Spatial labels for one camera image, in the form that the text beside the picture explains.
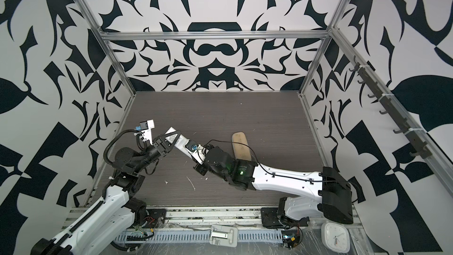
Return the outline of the white remote control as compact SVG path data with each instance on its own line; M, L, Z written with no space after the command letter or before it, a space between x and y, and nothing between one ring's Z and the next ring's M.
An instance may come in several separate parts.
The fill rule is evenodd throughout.
M175 129L173 127L170 127L166 133L172 132L172 131L175 131ZM175 148L179 149L183 154L185 154L187 157L190 157L192 159L188 150L185 148L185 145L187 144L188 141L189 141L189 139L185 138L184 135L181 134L180 138L178 139L178 141L175 144Z

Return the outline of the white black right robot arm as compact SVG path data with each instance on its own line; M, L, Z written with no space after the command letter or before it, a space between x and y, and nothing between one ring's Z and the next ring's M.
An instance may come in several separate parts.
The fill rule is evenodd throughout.
M257 161L233 158L218 146L188 145L201 175L210 172L237 190L278 191L276 218L283 226L295 226L310 217L323 216L339 224L353 224L350 182L335 169L320 172L280 170Z

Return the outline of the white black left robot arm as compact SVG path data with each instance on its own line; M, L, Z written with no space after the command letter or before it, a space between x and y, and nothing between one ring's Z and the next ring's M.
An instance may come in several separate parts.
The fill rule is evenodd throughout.
M157 163L173 149L183 149L187 139L172 129L152 137L152 129L141 124L130 130L139 140L149 142L137 152L131 148L117 151L115 159L109 159L113 145L128 131L120 132L104 151L104 161L116 173L104 187L101 197L75 222L62 232L47 240L36 243L33 255L98 255L123 231L132 226L141 227L146 223L147 205L135 198L145 177L141 171Z

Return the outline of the wooden board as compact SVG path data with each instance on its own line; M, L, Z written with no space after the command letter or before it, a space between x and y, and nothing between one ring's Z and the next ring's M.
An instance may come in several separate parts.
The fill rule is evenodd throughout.
M236 159L246 161L252 160L250 148L248 147L247 138L244 132L236 132L232 134L232 147Z

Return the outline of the small green circuit board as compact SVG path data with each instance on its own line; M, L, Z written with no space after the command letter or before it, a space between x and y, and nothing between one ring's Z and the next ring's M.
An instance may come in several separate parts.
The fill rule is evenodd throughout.
M283 230L281 234L282 246L287 249L297 247L303 240L303 233L300 229Z

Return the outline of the white square clock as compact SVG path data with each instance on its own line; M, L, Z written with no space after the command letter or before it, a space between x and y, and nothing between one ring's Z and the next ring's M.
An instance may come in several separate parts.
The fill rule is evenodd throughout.
M327 222L322 224L321 232L322 243L329 250L343 254L350 251L349 232L345 226Z

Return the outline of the black coat hook rack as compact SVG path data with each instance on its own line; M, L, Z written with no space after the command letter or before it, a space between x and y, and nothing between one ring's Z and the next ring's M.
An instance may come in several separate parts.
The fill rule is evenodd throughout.
M428 147L427 138L422 136L424 130L415 124L396 96L384 85L369 65L361 64L357 58L353 59L353 63L354 66L350 71L356 72L361 77L362 80L359 81L359 84L368 86L372 92L368 97L382 105L383 110L379 113L389 115L398 127L393 132L403 134L414 147L415 152L411 152L410 155L423 159L431 157L432 152Z

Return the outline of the white mounting bracket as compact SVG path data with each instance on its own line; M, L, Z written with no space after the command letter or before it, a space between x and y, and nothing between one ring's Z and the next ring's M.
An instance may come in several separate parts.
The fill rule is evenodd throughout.
M226 225L212 225L209 242L214 246L236 248L239 230Z

